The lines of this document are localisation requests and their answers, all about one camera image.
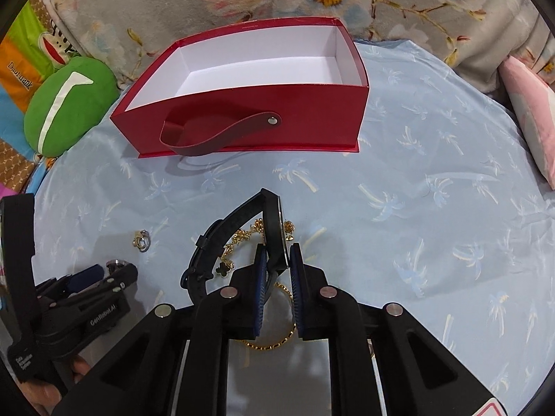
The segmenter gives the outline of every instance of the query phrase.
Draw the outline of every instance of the red and white sticker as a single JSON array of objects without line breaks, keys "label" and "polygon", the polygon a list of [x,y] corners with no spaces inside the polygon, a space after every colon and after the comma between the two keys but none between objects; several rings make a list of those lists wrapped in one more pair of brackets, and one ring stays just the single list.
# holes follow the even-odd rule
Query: red and white sticker
[{"label": "red and white sticker", "polygon": [[507,416],[507,414],[499,401],[495,397],[492,397],[472,416]]}]

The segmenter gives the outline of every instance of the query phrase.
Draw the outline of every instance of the box handle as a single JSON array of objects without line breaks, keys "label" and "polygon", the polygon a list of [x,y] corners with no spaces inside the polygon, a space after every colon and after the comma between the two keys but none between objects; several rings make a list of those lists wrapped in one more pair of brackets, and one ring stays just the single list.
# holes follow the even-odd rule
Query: box handle
[{"label": "box handle", "polygon": [[272,111],[258,112],[229,124],[209,139],[195,143],[187,139],[187,125],[187,121],[179,123],[167,118],[160,133],[160,142],[178,155],[201,156],[219,151],[245,135],[277,128],[281,125],[281,117]]}]

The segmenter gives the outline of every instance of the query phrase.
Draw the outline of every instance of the leather handle strap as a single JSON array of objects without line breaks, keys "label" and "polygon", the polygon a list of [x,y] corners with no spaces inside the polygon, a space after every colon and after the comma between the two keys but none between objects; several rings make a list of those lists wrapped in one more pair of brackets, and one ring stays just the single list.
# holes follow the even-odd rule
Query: leather handle strap
[{"label": "leather handle strap", "polygon": [[160,142],[171,151],[183,156],[201,156],[219,151],[233,141],[252,133],[276,128],[281,125],[281,117],[276,112],[265,111],[246,116],[202,141],[190,141],[187,122],[165,120],[160,133]]},{"label": "leather handle strap", "polygon": [[263,213],[264,238],[268,254],[266,300],[274,289],[279,274],[287,269],[289,258],[283,235],[279,196],[267,189],[249,198],[225,219],[216,220],[196,242],[196,250],[189,267],[181,277],[181,287],[187,289],[194,305],[206,297],[206,281],[214,277],[212,269],[224,253],[224,245],[245,223]]}]

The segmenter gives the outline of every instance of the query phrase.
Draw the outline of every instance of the lime green fabric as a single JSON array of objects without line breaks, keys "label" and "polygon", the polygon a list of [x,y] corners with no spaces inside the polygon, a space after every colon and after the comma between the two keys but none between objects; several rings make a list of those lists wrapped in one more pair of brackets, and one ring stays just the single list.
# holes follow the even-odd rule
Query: lime green fabric
[{"label": "lime green fabric", "polygon": [[8,31],[8,37],[17,46],[18,50],[34,65],[42,79],[54,73],[52,61],[39,47],[39,36],[46,32],[34,13],[31,4],[27,1],[21,12],[16,17]]},{"label": "lime green fabric", "polygon": [[76,57],[48,77],[23,119],[27,142],[46,157],[58,157],[98,124],[119,96],[116,77],[104,63]]}]

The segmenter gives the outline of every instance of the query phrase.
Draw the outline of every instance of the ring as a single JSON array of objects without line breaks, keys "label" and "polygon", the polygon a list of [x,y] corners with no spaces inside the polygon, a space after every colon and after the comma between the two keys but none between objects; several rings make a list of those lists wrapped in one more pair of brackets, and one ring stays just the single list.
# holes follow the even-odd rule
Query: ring
[{"label": "ring", "polygon": [[133,247],[137,247],[144,253],[151,247],[151,235],[146,230],[136,231],[133,239]]},{"label": "ring", "polygon": [[[285,285],[282,285],[281,283],[276,283],[275,287],[278,289],[281,289],[284,292],[284,294],[289,297],[291,304],[293,303],[293,294],[291,294],[291,292],[285,287]],[[288,340],[290,340],[291,337],[295,334],[296,329],[297,329],[297,324],[293,322],[293,327],[291,328],[291,330],[289,330],[289,333],[287,334],[287,336],[283,338],[281,341],[275,344],[272,344],[271,346],[259,346],[258,344],[251,343],[246,339],[242,339],[241,342],[245,344],[247,347],[250,347],[251,349],[254,349],[254,350],[273,350],[283,346]]]}]

